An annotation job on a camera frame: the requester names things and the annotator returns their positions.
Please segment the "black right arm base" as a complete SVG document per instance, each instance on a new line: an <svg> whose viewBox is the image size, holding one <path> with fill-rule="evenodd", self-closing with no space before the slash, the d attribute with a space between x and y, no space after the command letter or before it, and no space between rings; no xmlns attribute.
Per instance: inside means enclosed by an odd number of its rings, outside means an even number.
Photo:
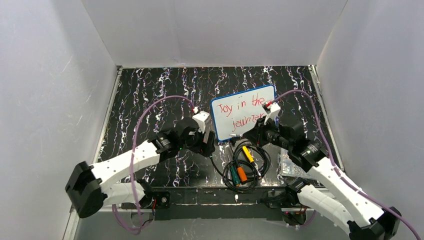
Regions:
<svg viewBox="0 0 424 240"><path fill-rule="evenodd" d="M299 202L299 199L293 192L288 190L270 190L264 192L258 204L263 204L269 209L280 209L285 225L290 228L303 228L313 222L316 211L313 210L311 216L307 211L311 210L308 206Z"/></svg>

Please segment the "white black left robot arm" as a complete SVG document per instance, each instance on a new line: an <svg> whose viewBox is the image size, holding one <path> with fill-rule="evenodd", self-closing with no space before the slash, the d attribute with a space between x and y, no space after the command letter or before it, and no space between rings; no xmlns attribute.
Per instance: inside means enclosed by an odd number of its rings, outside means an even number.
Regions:
<svg viewBox="0 0 424 240"><path fill-rule="evenodd" d="M215 132L208 127L211 121L210 114L201 111L159 131L133 150L98 163L78 163L65 185L77 215L84 219L104 206L160 199L142 180L135 179L132 183L120 180L174 158L182 150L208 158L215 151Z"/></svg>

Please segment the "blue framed whiteboard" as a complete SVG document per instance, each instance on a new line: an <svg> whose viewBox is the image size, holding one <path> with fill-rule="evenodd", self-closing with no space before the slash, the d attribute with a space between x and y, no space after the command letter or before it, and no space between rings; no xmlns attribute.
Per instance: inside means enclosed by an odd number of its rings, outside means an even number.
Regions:
<svg viewBox="0 0 424 240"><path fill-rule="evenodd" d="M263 105L275 97L275 86L269 84L211 100L217 139L225 141L232 138L230 134L243 134L251 130L256 121L266 115Z"/></svg>

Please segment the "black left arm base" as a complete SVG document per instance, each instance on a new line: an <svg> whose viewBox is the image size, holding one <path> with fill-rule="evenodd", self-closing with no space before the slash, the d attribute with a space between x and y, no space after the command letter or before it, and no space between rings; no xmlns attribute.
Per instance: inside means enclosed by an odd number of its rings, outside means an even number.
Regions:
<svg viewBox="0 0 424 240"><path fill-rule="evenodd" d="M153 190L147 193L140 201L140 215L131 213L130 220L135 228L143 228L155 220L157 210L170 207L171 194L169 191Z"/></svg>

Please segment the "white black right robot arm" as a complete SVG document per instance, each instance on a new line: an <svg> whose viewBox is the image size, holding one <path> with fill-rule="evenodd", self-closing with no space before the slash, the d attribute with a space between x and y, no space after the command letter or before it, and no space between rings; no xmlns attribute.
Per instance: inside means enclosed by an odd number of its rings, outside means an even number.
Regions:
<svg viewBox="0 0 424 240"><path fill-rule="evenodd" d="M358 186L351 189L351 180L337 165L332 165L328 151L309 140L303 125L276 125L270 118L260 118L255 126L243 133L244 138L262 147L273 144L287 150L289 159L316 178L332 194L328 196L311 183L297 179L285 188L296 203L313 208L340 227L351 240L389 240L398 231L399 211L385 210L365 197Z"/></svg>

